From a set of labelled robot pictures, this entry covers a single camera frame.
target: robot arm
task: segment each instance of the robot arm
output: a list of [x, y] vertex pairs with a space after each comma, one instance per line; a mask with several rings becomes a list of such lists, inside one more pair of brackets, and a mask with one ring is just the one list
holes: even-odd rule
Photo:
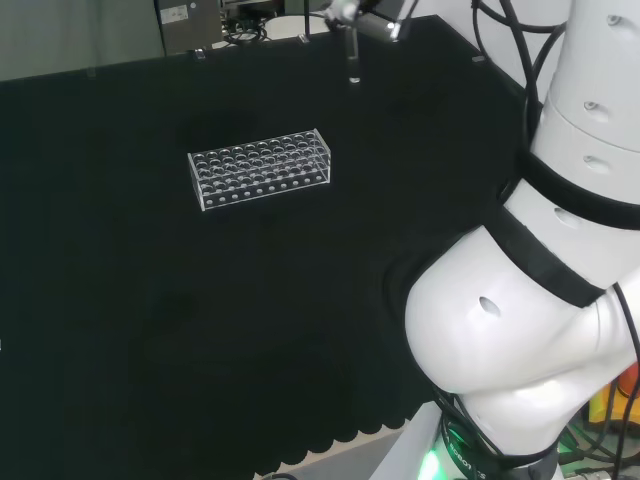
[[[328, 15], [357, 28], [358, 12], [334, 0]], [[635, 361], [611, 287], [640, 319], [638, 85], [640, 2], [573, 0], [525, 178], [409, 295], [416, 361], [505, 455], [551, 451]]]

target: black cable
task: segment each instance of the black cable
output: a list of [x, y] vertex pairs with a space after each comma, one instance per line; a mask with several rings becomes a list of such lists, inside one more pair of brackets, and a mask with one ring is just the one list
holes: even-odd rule
[[[499, 22], [502, 25], [505, 25], [507, 27], [510, 27], [512, 25], [512, 20], [509, 19], [508, 15], [506, 17], [503, 17], [498, 12], [491, 9], [491, 7], [489, 7], [483, 1], [478, 2], [478, 8], [482, 10], [484, 14], [491, 17], [496, 22]], [[527, 33], [553, 33], [554, 29], [558, 27], [558, 25], [542, 26], [542, 25], [527, 25], [526, 23], [519, 23], [519, 25], [522, 28], [522, 30]]]
[[[616, 295], [618, 296], [620, 307], [622, 307], [622, 312], [624, 313], [624, 319], [627, 322], [627, 327], [629, 328], [629, 333], [631, 334], [633, 349], [636, 351], [636, 360], [640, 363], [640, 340], [638, 339], [638, 332], [636, 331], [636, 326], [633, 323], [633, 316], [631, 315], [631, 310], [629, 309], [627, 298], [624, 296], [624, 292], [622, 291], [622, 288], [620, 288], [619, 283], [614, 284], [613, 289], [616, 292]], [[627, 426], [629, 424], [631, 409], [633, 408], [633, 403], [636, 399], [636, 395], [638, 395], [638, 391], [640, 391], [640, 377], [636, 379], [636, 383], [633, 386], [631, 395], [629, 395], [629, 399], [627, 400], [627, 405], [624, 409], [624, 415], [622, 416], [622, 428], [620, 430], [620, 437], [618, 438], [618, 448], [616, 449], [616, 460], [613, 464], [613, 473], [611, 474], [612, 480], [618, 480], [618, 475], [620, 474], [620, 467], [622, 466], [622, 451], [624, 449], [624, 440], [627, 434]]]
[[480, 429], [480, 427], [478, 427], [478, 425], [476, 425], [476, 423], [471, 419], [471, 415], [469, 415], [469, 412], [467, 411], [466, 407], [464, 406], [464, 404], [462, 403], [462, 400], [460, 399], [460, 397], [458, 395], [454, 395], [453, 396], [457, 402], [458, 402], [458, 407], [460, 408], [460, 410], [462, 410], [462, 413], [464, 414], [465, 417], [467, 417], [467, 419], [469, 420], [469, 422], [471, 422], [474, 426], [474, 429], [476, 431], [476, 433], [478, 435], [480, 435], [480, 437], [482, 438], [482, 440], [484, 440], [484, 442], [486, 442], [487, 445], [489, 445], [498, 456], [504, 456], [504, 454], [500, 451], [500, 449], [496, 446], [495, 443], [493, 443], [489, 437], [487, 437], [484, 432]]
[[542, 48], [540, 49], [540, 53], [538, 53], [538, 57], [536, 58], [536, 61], [533, 64], [533, 72], [536, 76], [536, 79], [540, 77], [540, 72], [542, 71], [544, 62], [547, 61], [547, 57], [549, 56], [549, 53], [551, 53], [553, 46], [556, 44], [558, 39], [562, 35], [564, 35], [564, 32], [566, 30], [567, 30], [566, 22], [561, 23], [553, 30], [551, 35], [549, 35], [549, 38], [547, 38], [547, 40], [544, 42], [544, 45], [542, 45]]
[[291, 475], [290, 473], [273, 473], [270, 476], [266, 477], [264, 480], [298, 480], [296, 477]]
[[160, 15], [160, 7], [158, 6], [158, 0], [153, 0], [153, 8], [156, 11], [156, 19], [158, 20], [158, 29], [160, 30], [160, 42], [162, 43], [162, 51], [164, 56], [167, 56], [167, 46], [164, 41], [164, 30], [162, 30], [162, 16]]
[[482, 37], [480, 35], [480, 26], [478, 24], [478, 8], [479, 8], [479, 6], [480, 6], [480, 2], [478, 0], [474, 0], [474, 2], [471, 4], [472, 18], [473, 18], [473, 33], [476, 36], [476, 42], [478, 44], [478, 49], [480, 50], [480, 53], [485, 58], [485, 61], [491, 62], [491, 58], [489, 57], [489, 54], [487, 53], [487, 49], [484, 47], [484, 43], [482, 42]]
[[[617, 388], [618, 388], [618, 378], [616, 377], [616, 379], [613, 382], [611, 382], [611, 385], [609, 386], [609, 398], [607, 399], [607, 410], [605, 413], [602, 430], [600, 431], [596, 439], [593, 441], [593, 443], [591, 443], [591, 437], [589, 437], [585, 433], [585, 436], [588, 437], [586, 440], [589, 443], [591, 443], [591, 448], [589, 448], [585, 453], [591, 454], [591, 453], [594, 453], [596, 450], [601, 450], [603, 453], [606, 453], [608, 455], [613, 455], [613, 453], [611, 453], [610, 451], [608, 451], [602, 446], [602, 442], [607, 436], [607, 432], [609, 431], [609, 426], [611, 425], [611, 417], [613, 416], [613, 403], [614, 403], [613, 401], [616, 397], [615, 393]], [[578, 431], [578, 434], [584, 433], [581, 430], [577, 430], [577, 431]]]
[[538, 126], [539, 119], [539, 99], [538, 99], [538, 87], [536, 83], [536, 76], [533, 72], [533, 64], [531, 63], [531, 55], [529, 54], [529, 47], [527, 41], [524, 38], [524, 32], [518, 22], [518, 16], [516, 15], [511, 0], [500, 0], [500, 5], [504, 10], [506, 18], [509, 20], [511, 33], [518, 47], [518, 54], [522, 62], [522, 68], [526, 79], [526, 92], [527, 92], [527, 137], [529, 142], [533, 140], [533, 135]]

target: black fabric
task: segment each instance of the black fabric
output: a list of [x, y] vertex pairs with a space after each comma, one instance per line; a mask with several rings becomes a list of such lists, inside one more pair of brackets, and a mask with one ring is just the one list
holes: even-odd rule
[[558, 175], [524, 149], [518, 151], [522, 178], [551, 202], [591, 222], [623, 230], [640, 230], [640, 205], [619, 202], [585, 190]]
[[[521, 104], [436, 18], [360, 53], [0, 85], [0, 478], [245, 480], [429, 400], [382, 285], [480, 223]], [[187, 152], [311, 128], [330, 186], [200, 211]]]
[[548, 250], [505, 207], [493, 209], [485, 227], [520, 270], [556, 297], [584, 308], [604, 294], [603, 289], [590, 284]]

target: sticker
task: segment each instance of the sticker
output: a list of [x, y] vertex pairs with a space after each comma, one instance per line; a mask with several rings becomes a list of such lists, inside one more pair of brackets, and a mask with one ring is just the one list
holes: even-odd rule
[[180, 20], [187, 20], [189, 13], [187, 12], [186, 5], [180, 5], [179, 7], [165, 8], [160, 10], [160, 20], [162, 24], [179, 22]]

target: wall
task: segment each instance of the wall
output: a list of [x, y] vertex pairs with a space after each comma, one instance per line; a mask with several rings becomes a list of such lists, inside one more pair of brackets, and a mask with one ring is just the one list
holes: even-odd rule
[[[502, 13], [499, 0], [485, 0], [494, 10]], [[512, 0], [518, 18], [523, 23], [533, 25], [555, 25], [569, 16], [571, 0]], [[440, 15], [447, 23], [476, 45], [471, 21], [471, 0], [420, 0], [414, 16]], [[483, 13], [479, 14], [480, 32], [489, 56], [511, 77], [524, 85], [524, 74], [520, 57], [516, 49], [511, 30], [491, 20]], [[526, 34], [532, 59], [540, 51], [546, 35]], [[538, 88], [540, 98], [546, 97], [553, 72], [558, 63], [562, 40], [549, 55], [545, 68], [540, 75]]]

